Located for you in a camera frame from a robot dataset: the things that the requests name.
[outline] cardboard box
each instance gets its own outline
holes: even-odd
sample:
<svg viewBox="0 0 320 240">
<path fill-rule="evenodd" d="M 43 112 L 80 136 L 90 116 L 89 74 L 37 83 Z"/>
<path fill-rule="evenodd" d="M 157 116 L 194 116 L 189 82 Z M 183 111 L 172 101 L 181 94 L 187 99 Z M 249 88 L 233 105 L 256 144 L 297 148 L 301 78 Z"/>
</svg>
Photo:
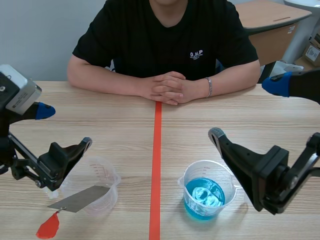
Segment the cardboard box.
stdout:
<svg viewBox="0 0 320 240">
<path fill-rule="evenodd" d="M 311 42 L 305 48 L 302 56 L 314 66 L 320 67 L 320 49 Z"/>
<path fill-rule="evenodd" d="M 311 39 L 310 43 L 312 43 L 313 46 L 316 46 L 318 49 L 320 49 L 320 42 L 317 42 L 316 39 Z"/>
<path fill-rule="evenodd" d="M 313 45 L 315 45 L 316 47 L 320 47 L 320 29 L 319 31 L 316 33 L 316 35 L 314 36 L 314 39 L 311 40 Z"/>
<path fill-rule="evenodd" d="M 298 60 L 294 62 L 295 65 L 304 67 L 303 71 L 308 72 L 312 69 L 315 69 L 316 66 L 313 66 L 309 61 L 305 59 L 304 56 L 300 57 Z"/>
</svg>

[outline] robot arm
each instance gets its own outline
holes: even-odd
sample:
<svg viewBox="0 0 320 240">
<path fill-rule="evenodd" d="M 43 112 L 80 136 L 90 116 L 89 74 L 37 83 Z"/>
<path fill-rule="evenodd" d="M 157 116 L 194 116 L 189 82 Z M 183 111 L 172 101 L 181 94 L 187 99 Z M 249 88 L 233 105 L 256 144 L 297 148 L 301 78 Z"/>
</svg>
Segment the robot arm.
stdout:
<svg viewBox="0 0 320 240">
<path fill-rule="evenodd" d="M 283 97 L 300 97 L 320 104 L 320 68 L 309 72 L 288 72 L 269 77 L 262 87 Z M 314 167 L 320 158 L 320 133 L 315 133 L 292 167 L 288 166 L 289 152 L 279 146 L 266 154 L 255 153 L 232 143 L 219 128 L 209 131 L 209 138 L 234 173 L 257 211 L 283 213 L 310 177 L 320 177 Z"/>
<path fill-rule="evenodd" d="M 80 144 L 66 148 L 54 142 L 49 151 L 39 158 L 33 155 L 9 128 L 22 120 L 47 119 L 56 113 L 52 106 L 35 102 L 41 91 L 34 82 L 9 65 L 0 65 L 0 175 L 11 168 L 16 180 L 28 177 L 37 187 L 55 191 L 90 147 L 92 140 L 85 137 Z M 16 152 L 23 159 L 18 159 Z"/>
</svg>

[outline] black t-shirt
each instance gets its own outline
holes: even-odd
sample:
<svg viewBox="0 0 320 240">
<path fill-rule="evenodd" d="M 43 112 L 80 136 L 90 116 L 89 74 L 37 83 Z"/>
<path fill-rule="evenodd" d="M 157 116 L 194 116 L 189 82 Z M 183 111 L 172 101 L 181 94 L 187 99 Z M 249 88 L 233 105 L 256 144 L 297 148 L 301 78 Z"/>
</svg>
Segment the black t-shirt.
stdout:
<svg viewBox="0 0 320 240">
<path fill-rule="evenodd" d="M 149 0 L 107 0 L 73 51 L 91 65 L 138 78 L 171 71 L 187 80 L 258 59 L 235 6 L 227 0 L 189 0 L 181 21 L 163 26 Z"/>
</svg>

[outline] measuring cup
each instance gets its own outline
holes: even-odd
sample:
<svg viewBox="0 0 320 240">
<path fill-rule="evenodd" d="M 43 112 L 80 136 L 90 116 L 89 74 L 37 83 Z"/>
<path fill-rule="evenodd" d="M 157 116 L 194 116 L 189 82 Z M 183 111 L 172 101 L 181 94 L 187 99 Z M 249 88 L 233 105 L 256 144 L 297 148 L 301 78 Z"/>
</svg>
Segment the measuring cup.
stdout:
<svg viewBox="0 0 320 240">
<path fill-rule="evenodd" d="M 104 186 L 110 190 L 86 206 L 83 210 L 90 216 L 103 216 L 111 211 L 118 200 L 117 185 L 121 177 L 112 164 L 103 157 L 84 157 L 63 181 L 60 189 L 65 198 L 92 186 Z"/>
<path fill-rule="evenodd" d="M 192 180 L 205 179 L 215 185 L 215 190 L 219 193 L 220 205 L 208 206 L 202 204 L 198 199 L 194 199 L 188 192 L 187 185 Z M 237 179 L 233 173 L 218 162 L 201 160 L 192 163 L 185 170 L 184 175 L 179 178 L 178 184 L 184 189 L 183 199 L 186 210 L 197 219 L 210 220 L 216 217 L 226 206 L 236 197 L 237 190 L 241 189 L 236 185 Z"/>
</svg>

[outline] wooden table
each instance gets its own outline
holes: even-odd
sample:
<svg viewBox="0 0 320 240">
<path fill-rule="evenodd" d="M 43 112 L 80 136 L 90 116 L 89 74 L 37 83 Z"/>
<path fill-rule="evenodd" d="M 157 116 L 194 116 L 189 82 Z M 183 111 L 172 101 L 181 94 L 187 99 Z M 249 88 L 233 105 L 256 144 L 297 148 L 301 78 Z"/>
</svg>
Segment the wooden table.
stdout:
<svg viewBox="0 0 320 240">
<path fill-rule="evenodd" d="M 312 13 L 268 0 L 254 0 L 235 7 L 256 48 L 261 66 L 265 65 L 259 80 L 261 83 L 270 76 L 276 61 L 284 56 L 298 23 Z"/>
<path fill-rule="evenodd" d="M 78 144 L 91 137 L 87 156 L 106 157 L 121 175 L 118 202 L 111 214 L 88 217 L 62 212 L 56 240 L 147 240 L 155 103 L 74 89 L 66 82 L 38 82 L 40 100 L 56 108 L 50 119 L 16 123 L 11 131 L 36 156 L 51 142 Z M 223 163 L 207 134 L 222 128 L 228 138 L 258 153 L 273 145 L 290 151 L 292 164 L 308 137 L 320 131 L 319 105 L 299 98 L 269 95 L 253 89 L 162 108 L 161 239 L 162 240 L 317 240 L 320 179 L 311 178 L 284 214 L 273 216 L 243 205 L 241 191 L 218 218 L 196 222 L 185 213 L 177 179 L 198 160 Z M 54 210 L 31 180 L 0 177 L 0 226 L 3 240 L 33 240 Z"/>
</svg>

